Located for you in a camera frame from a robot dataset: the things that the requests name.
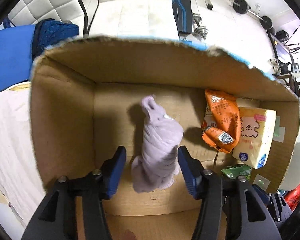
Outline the white padded chair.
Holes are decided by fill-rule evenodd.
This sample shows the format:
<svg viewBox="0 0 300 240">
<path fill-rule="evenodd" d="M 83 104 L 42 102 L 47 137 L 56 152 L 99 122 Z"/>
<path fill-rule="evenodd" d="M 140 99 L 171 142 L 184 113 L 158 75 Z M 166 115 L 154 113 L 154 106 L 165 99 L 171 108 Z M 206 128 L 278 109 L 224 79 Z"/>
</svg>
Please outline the white padded chair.
<svg viewBox="0 0 300 240">
<path fill-rule="evenodd" d="M 97 0 L 89 35 L 178 40 L 172 0 Z"/>
<path fill-rule="evenodd" d="M 20 0 L 8 14 L 15 26 L 48 18 L 71 22 L 79 27 L 81 36 L 88 34 L 88 15 L 82 0 Z"/>
</svg>

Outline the yellow tissue pack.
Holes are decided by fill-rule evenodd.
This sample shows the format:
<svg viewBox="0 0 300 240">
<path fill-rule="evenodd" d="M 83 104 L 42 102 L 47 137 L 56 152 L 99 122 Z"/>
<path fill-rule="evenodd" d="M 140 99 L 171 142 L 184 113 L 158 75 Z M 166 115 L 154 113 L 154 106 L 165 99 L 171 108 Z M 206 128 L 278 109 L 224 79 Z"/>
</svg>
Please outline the yellow tissue pack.
<svg viewBox="0 0 300 240">
<path fill-rule="evenodd" d="M 232 156 L 254 169 L 262 168 L 268 159 L 273 140 L 276 111 L 240 107 L 241 132 Z"/>
</svg>

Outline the orange snack packet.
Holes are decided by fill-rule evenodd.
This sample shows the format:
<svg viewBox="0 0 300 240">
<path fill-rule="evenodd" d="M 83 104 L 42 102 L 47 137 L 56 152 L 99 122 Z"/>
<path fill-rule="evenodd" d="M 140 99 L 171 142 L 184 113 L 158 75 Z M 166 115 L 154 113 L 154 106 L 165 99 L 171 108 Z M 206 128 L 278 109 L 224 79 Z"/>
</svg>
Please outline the orange snack packet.
<svg viewBox="0 0 300 240">
<path fill-rule="evenodd" d="M 222 91 L 206 89 L 206 112 L 202 139 L 218 152 L 230 153 L 241 136 L 237 98 Z"/>
</svg>

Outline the grey table cloth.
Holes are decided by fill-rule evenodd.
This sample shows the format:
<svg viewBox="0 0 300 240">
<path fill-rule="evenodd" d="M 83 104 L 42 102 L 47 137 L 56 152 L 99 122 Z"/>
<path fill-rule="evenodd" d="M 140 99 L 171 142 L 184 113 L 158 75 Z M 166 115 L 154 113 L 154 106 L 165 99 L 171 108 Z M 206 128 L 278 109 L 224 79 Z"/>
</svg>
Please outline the grey table cloth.
<svg viewBox="0 0 300 240">
<path fill-rule="evenodd" d="M 0 92 L 0 191 L 27 227 L 45 196 L 31 137 L 29 82 Z"/>
</svg>

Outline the dark wooden chair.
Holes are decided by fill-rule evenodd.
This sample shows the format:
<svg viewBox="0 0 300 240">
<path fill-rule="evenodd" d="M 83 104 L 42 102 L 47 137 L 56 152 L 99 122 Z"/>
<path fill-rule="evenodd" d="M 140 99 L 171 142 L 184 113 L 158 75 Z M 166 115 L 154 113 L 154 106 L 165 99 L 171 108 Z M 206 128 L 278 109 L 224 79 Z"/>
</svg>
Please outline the dark wooden chair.
<svg viewBox="0 0 300 240">
<path fill-rule="evenodd" d="M 300 98 L 300 73 L 290 73 L 290 74 L 273 74 L 277 80 L 282 80 L 285 84 L 298 98 Z"/>
</svg>

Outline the black blue weight bench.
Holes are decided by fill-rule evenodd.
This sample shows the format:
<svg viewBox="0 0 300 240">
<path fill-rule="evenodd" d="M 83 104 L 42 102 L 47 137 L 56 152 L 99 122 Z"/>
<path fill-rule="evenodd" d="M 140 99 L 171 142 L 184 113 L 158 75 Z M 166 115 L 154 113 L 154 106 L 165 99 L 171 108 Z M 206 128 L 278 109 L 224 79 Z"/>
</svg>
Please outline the black blue weight bench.
<svg viewBox="0 0 300 240">
<path fill-rule="evenodd" d="M 172 8 L 179 33 L 192 33 L 191 0 L 172 0 Z"/>
</svg>

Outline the left white padded chair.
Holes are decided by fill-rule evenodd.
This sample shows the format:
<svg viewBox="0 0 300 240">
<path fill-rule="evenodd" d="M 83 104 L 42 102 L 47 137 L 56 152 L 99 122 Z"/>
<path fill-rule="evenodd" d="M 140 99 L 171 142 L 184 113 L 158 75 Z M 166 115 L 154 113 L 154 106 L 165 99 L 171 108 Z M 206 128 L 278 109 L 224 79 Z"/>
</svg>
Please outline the left white padded chair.
<svg viewBox="0 0 300 240">
<path fill-rule="evenodd" d="M 88 15 L 82 0 L 20 0 L 8 14 L 15 26 L 48 18 L 71 22 L 79 27 L 81 36 L 88 34 Z"/>
</svg>

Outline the green snack packet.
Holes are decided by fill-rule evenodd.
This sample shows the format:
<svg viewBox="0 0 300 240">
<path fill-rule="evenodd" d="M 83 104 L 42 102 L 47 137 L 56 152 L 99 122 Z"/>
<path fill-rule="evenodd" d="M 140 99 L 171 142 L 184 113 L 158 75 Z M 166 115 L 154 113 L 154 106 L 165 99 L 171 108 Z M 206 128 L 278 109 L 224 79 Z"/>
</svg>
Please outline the green snack packet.
<svg viewBox="0 0 300 240">
<path fill-rule="evenodd" d="M 238 176 L 244 176 L 247 180 L 250 180 L 251 172 L 252 168 L 244 164 L 232 165 L 221 169 L 222 176 L 230 179 L 236 179 Z"/>
</svg>

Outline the small dumbbell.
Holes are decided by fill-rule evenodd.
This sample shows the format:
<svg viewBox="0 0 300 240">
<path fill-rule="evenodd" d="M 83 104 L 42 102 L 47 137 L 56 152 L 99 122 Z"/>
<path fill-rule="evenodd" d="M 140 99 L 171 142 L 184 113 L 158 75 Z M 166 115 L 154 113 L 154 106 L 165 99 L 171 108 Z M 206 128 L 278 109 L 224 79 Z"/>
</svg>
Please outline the small dumbbell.
<svg viewBox="0 0 300 240">
<path fill-rule="evenodd" d="M 194 35 L 197 37 L 203 39 L 204 41 L 206 40 L 206 37 L 209 33 L 209 30 L 207 29 L 206 26 L 201 25 L 202 18 L 199 14 L 192 13 L 192 20 L 194 22 L 195 28 L 194 28 Z"/>
</svg>

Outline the floor barbell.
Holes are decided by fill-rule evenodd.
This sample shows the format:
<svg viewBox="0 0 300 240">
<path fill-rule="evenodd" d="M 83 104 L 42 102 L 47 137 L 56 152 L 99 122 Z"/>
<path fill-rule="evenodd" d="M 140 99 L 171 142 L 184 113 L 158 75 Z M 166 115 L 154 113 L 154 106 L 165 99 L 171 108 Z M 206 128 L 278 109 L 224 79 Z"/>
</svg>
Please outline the floor barbell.
<svg viewBox="0 0 300 240">
<path fill-rule="evenodd" d="M 260 16 L 256 12 L 252 11 L 250 5 L 247 3 L 246 0 L 234 0 L 232 2 L 232 7 L 234 11 L 238 14 L 251 14 L 255 16 L 259 19 L 259 22 L 264 30 L 271 33 L 272 35 L 275 35 L 275 29 L 273 27 L 272 20 L 268 16 Z"/>
</svg>

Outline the purple soft cloth toy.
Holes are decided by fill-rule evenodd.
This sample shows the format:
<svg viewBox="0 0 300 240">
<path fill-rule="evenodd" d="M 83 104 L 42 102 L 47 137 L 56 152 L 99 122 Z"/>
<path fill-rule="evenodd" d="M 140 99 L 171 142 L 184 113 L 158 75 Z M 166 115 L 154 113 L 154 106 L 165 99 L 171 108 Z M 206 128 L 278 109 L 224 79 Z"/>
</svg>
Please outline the purple soft cloth toy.
<svg viewBox="0 0 300 240">
<path fill-rule="evenodd" d="M 183 138 L 182 126 L 149 95 L 141 100 L 145 114 L 141 154 L 131 164 L 133 188 L 137 193 L 164 190 L 179 174 L 177 150 Z"/>
</svg>

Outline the right white padded chair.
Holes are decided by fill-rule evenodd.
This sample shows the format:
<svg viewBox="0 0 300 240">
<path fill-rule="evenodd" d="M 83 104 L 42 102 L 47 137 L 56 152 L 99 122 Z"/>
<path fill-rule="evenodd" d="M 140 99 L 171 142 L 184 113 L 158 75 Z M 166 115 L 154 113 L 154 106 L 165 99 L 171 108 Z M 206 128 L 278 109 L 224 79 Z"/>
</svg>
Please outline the right white padded chair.
<svg viewBox="0 0 300 240">
<path fill-rule="evenodd" d="M 172 0 L 97 0 L 89 35 L 178 40 Z"/>
</svg>

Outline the red snack packet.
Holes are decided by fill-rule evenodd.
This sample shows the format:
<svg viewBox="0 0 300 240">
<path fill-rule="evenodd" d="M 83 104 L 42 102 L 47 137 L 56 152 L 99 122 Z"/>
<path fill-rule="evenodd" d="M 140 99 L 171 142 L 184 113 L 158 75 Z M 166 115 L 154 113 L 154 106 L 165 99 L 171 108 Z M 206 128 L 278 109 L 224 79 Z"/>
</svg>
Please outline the red snack packet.
<svg viewBox="0 0 300 240">
<path fill-rule="evenodd" d="M 289 191 L 284 196 L 284 199 L 290 207 L 290 209 L 294 211 L 297 205 L 300 203 L 300 184 L 292 191 Z"/>
</svg>

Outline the dark blue cloth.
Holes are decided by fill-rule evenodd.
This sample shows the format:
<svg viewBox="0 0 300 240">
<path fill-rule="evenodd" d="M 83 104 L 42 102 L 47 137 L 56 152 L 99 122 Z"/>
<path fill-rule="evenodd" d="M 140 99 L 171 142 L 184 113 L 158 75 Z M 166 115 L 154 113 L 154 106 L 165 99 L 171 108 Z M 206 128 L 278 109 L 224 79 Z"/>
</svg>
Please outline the dark blue cloth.
<svg viewBox="0 0 300 240">
<path fill-rule="evenodd" d="M 32 59 L 40 56 L 48 46 L 79 35 L 79 27 L 73 23 L 63 23 L 52 18 L 36 24 L 32 39 Z"/>
</svg>

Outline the blue foam mat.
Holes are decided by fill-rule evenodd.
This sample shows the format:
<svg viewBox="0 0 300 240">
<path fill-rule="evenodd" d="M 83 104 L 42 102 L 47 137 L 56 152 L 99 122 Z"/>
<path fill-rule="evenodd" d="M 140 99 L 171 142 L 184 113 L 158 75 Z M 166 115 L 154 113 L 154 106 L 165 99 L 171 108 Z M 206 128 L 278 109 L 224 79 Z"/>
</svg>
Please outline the blue foam mat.
<svg viewBox="0 0 300 240">
<path fill-rule="evenodd" d="M 0 30 L 0 91 L 30 78 L 35 25 Z"/>
</svg>

